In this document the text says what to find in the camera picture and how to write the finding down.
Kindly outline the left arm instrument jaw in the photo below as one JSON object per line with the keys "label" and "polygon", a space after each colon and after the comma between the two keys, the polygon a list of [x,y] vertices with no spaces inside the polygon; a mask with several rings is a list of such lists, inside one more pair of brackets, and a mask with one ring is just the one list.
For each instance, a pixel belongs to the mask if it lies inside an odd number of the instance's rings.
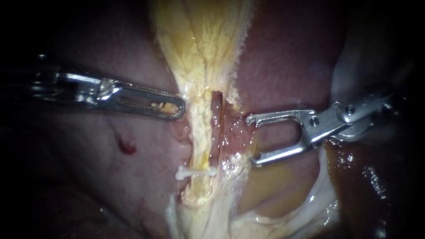
{"label": "left arm instrument jaw", "polygon": [[174,121],[183,117],[185,101],[152,87],[103,79],[99,87],[99,109]]}

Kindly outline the left arm instrument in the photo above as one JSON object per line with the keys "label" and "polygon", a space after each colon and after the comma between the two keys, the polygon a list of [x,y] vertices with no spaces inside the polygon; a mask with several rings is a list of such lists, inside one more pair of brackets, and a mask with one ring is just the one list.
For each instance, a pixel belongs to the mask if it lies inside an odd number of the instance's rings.
{"label": "left arm instrument", "polygon": [[33,101],[54,106],[95,105],[110,93],[113,80],[76,71],[43,71],[30,82]]}

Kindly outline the right arm instrument jaw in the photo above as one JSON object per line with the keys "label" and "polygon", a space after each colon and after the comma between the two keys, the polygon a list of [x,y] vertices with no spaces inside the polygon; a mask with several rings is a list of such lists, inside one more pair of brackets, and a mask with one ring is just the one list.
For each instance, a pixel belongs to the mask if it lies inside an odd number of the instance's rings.
{"label": "right arm instrument jaw", "polygon": [[277,112],[259,113],[252,114],[246,117],[246,124],[255,127],[261,127],[270,123],[283,122],[286,120],[295,120],[298,123],[306,116],[316,113],[312,109],[296,109],[296,110],[285,110]]}
{"label": "right arm instrument jaw", "polygon": [[299,140],[296,144],[282,149],[276,149],[269,152],[260,152],[259,156],[251,158],[254,166],[263,166],[271,163],[287,160],[291,157],[303,154],[313,148],[313,144],[308,141]]}

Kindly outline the right arm instrument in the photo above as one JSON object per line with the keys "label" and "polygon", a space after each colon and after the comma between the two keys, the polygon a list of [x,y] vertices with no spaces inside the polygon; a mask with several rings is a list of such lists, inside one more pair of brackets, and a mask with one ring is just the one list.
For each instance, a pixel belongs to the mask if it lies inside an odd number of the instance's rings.
{"label": "right arm instrument", "polygon": [[400,94],[391,87],[366,90],[344,101],[335,101],[319,113],[302,119],[300,142],[316,147],[333,138],[354,142],[400,113]]}

